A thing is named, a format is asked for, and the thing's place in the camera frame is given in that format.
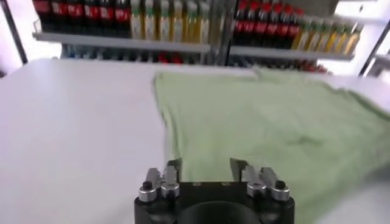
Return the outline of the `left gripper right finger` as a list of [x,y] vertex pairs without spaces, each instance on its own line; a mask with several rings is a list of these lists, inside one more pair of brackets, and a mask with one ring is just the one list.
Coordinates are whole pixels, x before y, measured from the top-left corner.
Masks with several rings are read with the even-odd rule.
[[230,158],[233,180],[246,183],[247,195],[270,197],[275,201],[289,200],[289,187],[271,167],[262,167],[259,171],[245,160]]

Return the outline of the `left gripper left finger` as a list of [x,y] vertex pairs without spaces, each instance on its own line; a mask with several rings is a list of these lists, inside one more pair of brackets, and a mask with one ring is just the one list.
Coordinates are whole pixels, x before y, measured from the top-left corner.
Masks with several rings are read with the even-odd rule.
[[138,190],[138,199],[143,203],[152,203],[158,197],[168,198],[180,195],[180,169],[182,159],[178,158],[167,162],[163,174],[153,167],[148,169],[146,179]]

